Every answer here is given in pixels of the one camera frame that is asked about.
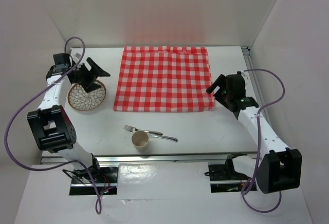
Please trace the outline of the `red white checkered cloth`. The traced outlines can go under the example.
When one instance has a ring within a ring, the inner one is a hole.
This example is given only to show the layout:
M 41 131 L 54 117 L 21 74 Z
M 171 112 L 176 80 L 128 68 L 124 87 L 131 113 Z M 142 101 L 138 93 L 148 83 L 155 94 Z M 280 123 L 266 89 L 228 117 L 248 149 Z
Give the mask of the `red white checkered cloth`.
M 124 48 L 114 110 L 190 113 L 208 111 L 214 99 L 205 47 Z

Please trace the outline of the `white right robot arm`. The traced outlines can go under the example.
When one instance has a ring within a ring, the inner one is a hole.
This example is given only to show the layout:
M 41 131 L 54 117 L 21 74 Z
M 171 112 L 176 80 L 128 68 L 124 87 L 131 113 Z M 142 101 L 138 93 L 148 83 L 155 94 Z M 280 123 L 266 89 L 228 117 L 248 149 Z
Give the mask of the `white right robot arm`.
M 264 194 L 295 189 L 300 186 L 302 155 L 291 149 L 271 128 L 253 97 L 246 95 L 241 72 L 220 75 L 207 88 L 216 101 L 231 111 L 247 129 L 258 147 L 260 159 L 238 153 L 227 156 L 224 172 L 230 179 L 243 174 L 255 178 Z

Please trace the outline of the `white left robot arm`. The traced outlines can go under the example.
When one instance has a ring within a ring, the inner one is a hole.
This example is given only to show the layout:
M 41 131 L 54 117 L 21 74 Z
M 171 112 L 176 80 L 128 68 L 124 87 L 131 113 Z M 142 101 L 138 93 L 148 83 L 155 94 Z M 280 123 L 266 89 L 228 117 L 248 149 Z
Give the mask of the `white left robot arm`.
M 85 151 L 77 142 L 76 130 L 70 121 L 64 103 L 72 84 L 82 87 L 88 94 L 100 90 L 96 83 L 98 77 L 110 74 L 99 67 L 91 58 L 77 66 L 67 53 L 53 55 L 54 65 L 47 75 L 47 90 L 37 110 L 27 115 L 27 121 L 38 148 L 51 154 L 58 154 L 74 166 L 74 174 L 89 182 L 101 178 L 101 169 L 96 157 Z

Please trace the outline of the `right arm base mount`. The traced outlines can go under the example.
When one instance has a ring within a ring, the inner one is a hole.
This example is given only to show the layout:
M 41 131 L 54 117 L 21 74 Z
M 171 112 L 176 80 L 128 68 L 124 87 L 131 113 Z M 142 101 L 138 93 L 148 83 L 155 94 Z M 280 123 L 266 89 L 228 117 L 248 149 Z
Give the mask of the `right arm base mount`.
M 210 180 L 211 193 L 240 192 L 248 176 L 240 173 L 231 173 L 224 164 L 210 164 L 204 173 Z

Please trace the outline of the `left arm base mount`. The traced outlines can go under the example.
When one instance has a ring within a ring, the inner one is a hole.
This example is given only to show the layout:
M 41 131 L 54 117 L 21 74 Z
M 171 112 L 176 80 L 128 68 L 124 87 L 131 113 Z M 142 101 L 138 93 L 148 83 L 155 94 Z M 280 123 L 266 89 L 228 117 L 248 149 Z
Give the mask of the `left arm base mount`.
M 116 195 L 118 182 L 118 166 L 100 167 L 100 174 L 94 176 L 94 181 L 99 194 L 101 195 Z M 95 195 L 95 189 L 90 180 L 90 177 L 78 176 L 77 172 L 66 170 L 65 173 L 71 179 L 70 196 L 85 196 Z

